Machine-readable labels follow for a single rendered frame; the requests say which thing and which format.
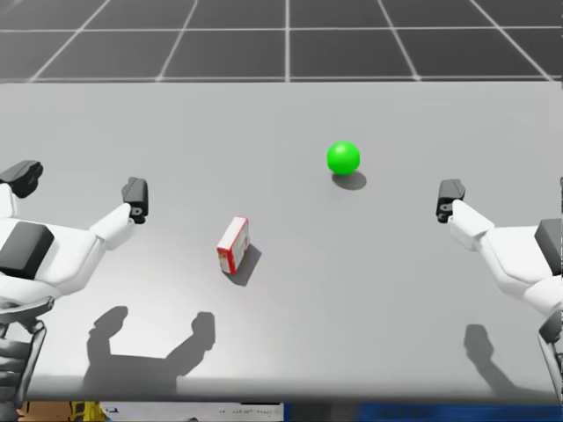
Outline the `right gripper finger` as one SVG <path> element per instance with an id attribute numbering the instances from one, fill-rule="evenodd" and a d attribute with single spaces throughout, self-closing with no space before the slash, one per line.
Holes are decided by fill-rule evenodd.
<path id="1" fill-rule="evenodd" d="M 445 179 L 439 185 L 435 216 L 441 224 L 447 224 L 450 235 L 468 251 L 480 249 L 481 238 L 494 223 L 469 206 L 464 197 L 465 187 L 460 179 Z"/>

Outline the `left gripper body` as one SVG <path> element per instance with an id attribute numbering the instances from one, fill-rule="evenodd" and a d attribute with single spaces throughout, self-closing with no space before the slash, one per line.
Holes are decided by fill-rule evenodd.
<path id="1" fill-rule="evenodd" d="M 82 290 L 105 252 L 86 229 L 0 218 L 0 309 Z"/>

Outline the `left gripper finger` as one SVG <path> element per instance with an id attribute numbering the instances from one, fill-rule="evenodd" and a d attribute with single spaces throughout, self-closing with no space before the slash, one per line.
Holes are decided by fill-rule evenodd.
<path id="1" fill-rule="evenodd" d="M 18 200 L 35 192 L 43 174 L 41 162 L 24 160 L 0 172 L 0 219 L 18 214 Z"/>
<path id="2" fill-rule="evenodd" d="M 147 180 L 130 177 L 121 188 L 121 197 L 121 205 L 90 227 L 90 232 L 109 251 L 126 243 L 134 235 L 136 226 L 146 223 L 149 214 Z"/>

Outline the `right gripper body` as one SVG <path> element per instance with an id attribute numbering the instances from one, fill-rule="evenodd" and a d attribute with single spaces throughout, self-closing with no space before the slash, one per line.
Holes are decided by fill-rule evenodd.
<path id="1" fill-rule="evenodd" d="M 539 228 L 499 227 L 483 218 L 478 223 L 478 252 L 502 293 L 548 317 L 560 309 L 563 282 L 537 240 Z"/>

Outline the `red and white carton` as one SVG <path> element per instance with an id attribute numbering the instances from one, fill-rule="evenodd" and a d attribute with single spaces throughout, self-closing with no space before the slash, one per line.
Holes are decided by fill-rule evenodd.
<path id="1" fill-rule="evenodd" d="M 248 219 L 234 216 L 216 247 L 221 270 L 227 274 L 235 274 L 249 245 Z"/>

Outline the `green ball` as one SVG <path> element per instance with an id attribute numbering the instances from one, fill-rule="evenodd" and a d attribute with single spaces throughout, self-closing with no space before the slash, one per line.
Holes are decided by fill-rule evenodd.
<path id="1" fill-rule="evenodd" d="M 360 150 L 352 142 L 335 142 L 327 150 L 326 162 L 334 174 L 351 174 L 360 165 Z"/>

